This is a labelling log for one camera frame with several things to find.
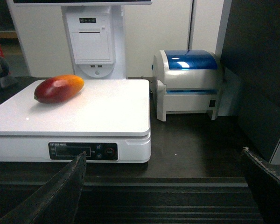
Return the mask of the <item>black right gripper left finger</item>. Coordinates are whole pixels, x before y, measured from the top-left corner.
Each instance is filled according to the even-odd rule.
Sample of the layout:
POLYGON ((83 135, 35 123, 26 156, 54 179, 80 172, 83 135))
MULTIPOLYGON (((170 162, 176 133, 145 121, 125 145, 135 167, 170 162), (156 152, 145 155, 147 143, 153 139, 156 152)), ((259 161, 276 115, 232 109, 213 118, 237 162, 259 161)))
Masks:
POLYGON ((84 151, 24 202, 0 218, 0 224, 74 223, 85 172, 84 151))

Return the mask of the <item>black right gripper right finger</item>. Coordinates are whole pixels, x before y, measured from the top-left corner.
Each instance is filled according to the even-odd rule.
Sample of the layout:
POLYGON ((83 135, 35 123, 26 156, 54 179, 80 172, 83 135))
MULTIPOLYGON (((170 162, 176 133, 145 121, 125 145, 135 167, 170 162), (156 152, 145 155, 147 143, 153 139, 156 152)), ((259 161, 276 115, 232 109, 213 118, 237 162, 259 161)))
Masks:
POLYGON ((280 224, 280 165, 270 164, 244 147, 240 165, 266 224, 280 224))

